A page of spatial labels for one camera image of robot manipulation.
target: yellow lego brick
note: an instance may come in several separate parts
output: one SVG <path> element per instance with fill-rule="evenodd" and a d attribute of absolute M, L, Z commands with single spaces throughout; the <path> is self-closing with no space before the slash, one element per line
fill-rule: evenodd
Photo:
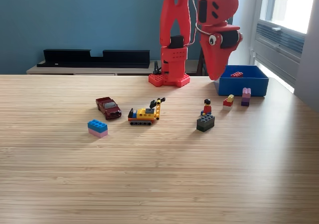
<path fill-rule="evenodd" d="M 234 96 L 233 96 L 233 95 L 230 95 L 230 96 L 227 98 L 227 102 L 232 103 L 233 101 L 234 101 Z"/>

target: blue box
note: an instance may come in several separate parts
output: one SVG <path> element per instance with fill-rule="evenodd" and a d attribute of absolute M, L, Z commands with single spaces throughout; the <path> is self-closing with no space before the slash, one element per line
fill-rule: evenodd
<path fill-rule="evenodd" d="M 244 77 L 230 77 L 236 72 L 244 73 Z M 242 96 L 243 88 L 251 88 L 251 96 L 265 96 L 268 82 L 269 78 L 257 66 L 226 66 L 215 87 L 220 96 Z"/>
<path fill-rule="evenodd" d="M 96 119 L 88 122 L 88 128 L 90 128 L 98 133 L 103 133 L 104 131 L 108 130 L 107 124 L 102 123 Z"/>

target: gray lego brick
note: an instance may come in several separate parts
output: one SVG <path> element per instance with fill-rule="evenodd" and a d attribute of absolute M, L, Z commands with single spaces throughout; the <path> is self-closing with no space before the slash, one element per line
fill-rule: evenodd
<path fill-rule="evenodd" d="M 155 109 L 146 109 L 145 113 L 154 113 Z"/>
<path fill-rule="evenodd" d="M 215 124 L 215 117 L 211 114 L 205 115 L 197 120 L 197 126 L 203 128 L 210 127 L 212 124 Z"/>
<path fill-rule="evenodd" d="M 199 130 L 199 131 L 202 131 L 202 132 L 206 132 L 208 131 L 209 129 L 213 128 L 215 126 L 214 123 L 212 123 L 211 125 L 207 126 L 207 127 L 201 127 L 201 126 L 197 126 L 196 129 Z"/>

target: robot eye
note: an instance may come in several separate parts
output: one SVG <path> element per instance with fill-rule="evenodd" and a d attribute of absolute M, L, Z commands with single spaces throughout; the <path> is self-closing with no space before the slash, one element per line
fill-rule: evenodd
<path fill-rule="evenodd" d="M 215 35 L 211 35 L 209 37 L 209 44 L 214 46 L 216 44 L 216 40 L 217 40 L 216 36 Z"/>

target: stacked lego bricks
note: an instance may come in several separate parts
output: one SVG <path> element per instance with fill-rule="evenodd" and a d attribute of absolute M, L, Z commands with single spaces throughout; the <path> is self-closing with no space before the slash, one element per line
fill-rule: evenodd
<path fill-rule="evenodd" d="M 206 132 L 209 129 L 213 128 L 214 126 L 215 126 L 215 117 L 208 114 L 197 120 L 196 129 L 202 132 Z"/>
<path fill-rule="evenodd" d="M 250 88 L 244 88 L 243 89 L 243 97 L 241 100 L 241 106 L 249 106 L 251 98 L 251 89 Z"/>
<path fill-rule="evenodd" d="M 231 111 L 233 109 L 233 104 L 234 104 L 234 96 L 230 95 L 223 102 L 223 110 Z"/>
<path fill-rule="evenodd" d="M 89 133 L 98 137 L 103 138 L 108 135 L 108 126 L 96 119 L 88 122 Z"/>

